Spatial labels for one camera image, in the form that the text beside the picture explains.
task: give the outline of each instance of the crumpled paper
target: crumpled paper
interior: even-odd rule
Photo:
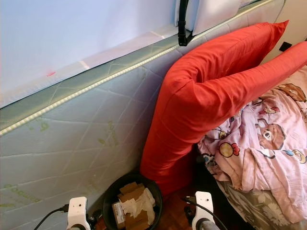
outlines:
[[[155,205],[155,200],[152,193],[148,188],[144,189],[144,192],[137,200],[131,199],[124,203],[120,202],[121,207],[125,214],[131,213],[131,216],[136,218],[142,210],[147,212],[148,225],[151,225],[155,218],[155,213],[153,206]]]

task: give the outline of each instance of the cartoon bear print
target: cartoon bear print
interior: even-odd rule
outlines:
[[[280,150],[283,147],[285,134],[278,124],[268,124],[265,119],[259,119],[255,127],[260,129],[258,134],[259,143],[269,150]]]
[[[277,88],[285,92],[293,100],[297,102],[306,102],[306,96],[301,88],[291,83],[277,86]]]

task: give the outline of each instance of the pink bedsheet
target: pink bedsheet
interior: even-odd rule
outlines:
[[[199,142],[208,170],[243,191],[271,190],[290,222],[307,219],[307,66]]]

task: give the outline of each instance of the black trash bin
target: black trash bin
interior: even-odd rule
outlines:
[[[118,202],[117,195],[120,193],[119,189],[132,182],[138,184],[142,183],[153,194],[155,199],[155,207],[153,207],[155,219],[148,229],[153,230],[158,225],[162,214],[162,195],[159,187],[154,181],[149,180],[140,174],[127,174],[116,180],[105,192],[102,215],[108,230],[117,230],[112,204]]]

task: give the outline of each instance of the black cable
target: black cable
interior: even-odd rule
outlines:
[[[63,212],[68,212],[69,204],[64,205],[63,207],[60,207],[58,209],[53,210],[52,212],[49,212],[40,222],[39,224],[35,227],[34,230],[37,230],[39,226],[52,214],[55,212],[63,211]]]
[[[193,205],[195,205],[195,206],[197,206],[197,207],[200,207],[201,209],[207,211],[208,213],[210,213],[212,216],[214,216],[214,217],[220,222],[220,224],[222,225],[222,227],[223,227],[225,230],[228,230],[228,229],[226,228],[226,226],[223,224],[223,222],[222,222],[213,212],[211,212],[209,209],[207,209],[207,208],[205,208],[204,206],[201,206],[201,205],[199,205],[199,204],[197,204],[197,203],[195,203],[195,202],[193,202],[193,201],[190,201],[189,199],[186,199],[186,198],[181,198],[181,199],[182,199],[183,201],[189,203],[189,204],[193,204]]]

